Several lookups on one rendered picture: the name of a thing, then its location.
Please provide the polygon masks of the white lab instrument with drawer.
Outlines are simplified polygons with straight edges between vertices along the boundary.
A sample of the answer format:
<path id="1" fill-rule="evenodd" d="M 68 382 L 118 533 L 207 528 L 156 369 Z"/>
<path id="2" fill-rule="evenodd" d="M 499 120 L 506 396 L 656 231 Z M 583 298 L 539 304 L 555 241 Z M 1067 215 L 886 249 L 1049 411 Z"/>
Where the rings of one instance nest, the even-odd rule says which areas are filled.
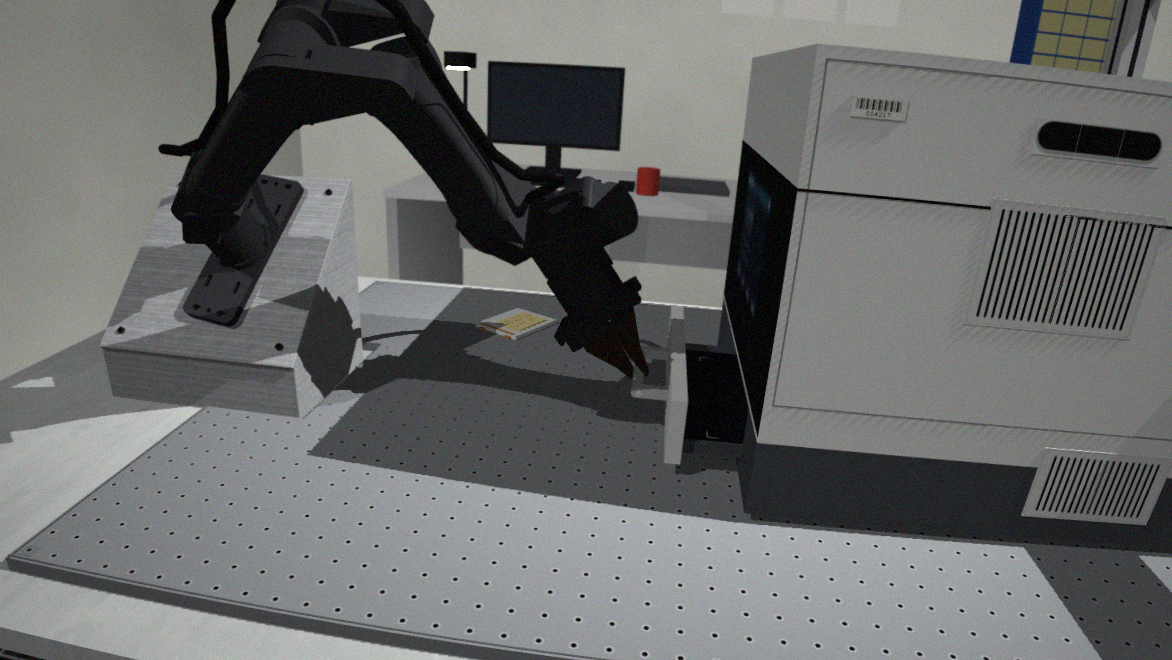
<path id="1" fill-rule="evenodd" d="M 752 57 L 718 345 L 641 349 L 744 513 L 1172 547 L 1172 82 Z"/>

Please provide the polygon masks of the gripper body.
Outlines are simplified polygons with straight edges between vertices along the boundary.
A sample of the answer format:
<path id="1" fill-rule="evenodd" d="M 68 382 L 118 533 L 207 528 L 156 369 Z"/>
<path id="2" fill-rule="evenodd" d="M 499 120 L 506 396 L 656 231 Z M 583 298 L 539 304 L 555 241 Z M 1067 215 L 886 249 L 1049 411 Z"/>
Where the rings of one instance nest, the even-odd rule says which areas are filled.
<path id="1" fill-rule="evenodd" d="M 554 275 L 548 283 L 573 318 L 563 318 L 556 340 L 560 346 L 567 341 L 575 352 L 627 324 L 631 308 L 641 302 L 638 291 L 642 286 L 635 275 L 616 292 L 592 253 L 584 256 L 572 271 L 575 275 L 568 279 Z"/>

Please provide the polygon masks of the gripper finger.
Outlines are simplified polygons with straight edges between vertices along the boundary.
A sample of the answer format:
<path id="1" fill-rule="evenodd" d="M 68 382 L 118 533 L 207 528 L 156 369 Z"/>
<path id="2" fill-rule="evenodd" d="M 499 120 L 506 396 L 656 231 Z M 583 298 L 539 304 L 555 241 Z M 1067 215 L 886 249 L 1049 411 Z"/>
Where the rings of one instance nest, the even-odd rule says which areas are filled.
<path id="1" fill-rule="evenodd" d="M 618 329 L 612 331 L 612 333 L 616 338 L 618 342 L 621 343 L 624 351 L 626 351 L 634 363 L 638 365 L 638 368 L 643 372 L 643 375 L 648 376 L 649 369 L 639 342 L 634 307 L 631 308 L 628 322 L 624 324 L 624 326 Z"/>
<path id="2" fill-rule="evenodd" d="M 624 372 L 632 380 L 634 367 L 631 365 L 629 358 L 627 358 L 612 331 L 592 343 L 586 345 L 584 348 L 593 356 L 616 367 L 616 369 Z"/>

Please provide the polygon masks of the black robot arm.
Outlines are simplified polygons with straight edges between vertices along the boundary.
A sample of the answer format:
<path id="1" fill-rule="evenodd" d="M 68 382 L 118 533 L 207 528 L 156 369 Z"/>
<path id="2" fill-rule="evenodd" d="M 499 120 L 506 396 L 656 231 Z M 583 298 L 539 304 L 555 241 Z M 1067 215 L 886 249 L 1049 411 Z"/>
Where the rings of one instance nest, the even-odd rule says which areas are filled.
<path id="1" fill-rule="evenodd" d="M 604 247 L 636 230 L 631 193 L 585 176 L 529 203 L 537 188 L 489 158 L 406 36 L 350 48 L 402 33 L 376 0 L 277 0 L 261 45 L 206 145 L 191 155 L 171 206 L 183 240 L 212 251 L 183 305 L 189 317 L 237 324 L 304 195 L 298 181 L 263 175 L 264 168 L 302 125 L 361 113 L 384 124 L 425 170 L 473 249 L 515 266 L 532 257 L 546 279 L 575 275 L 572 267 L 592 253 L 621 290 Z"/>

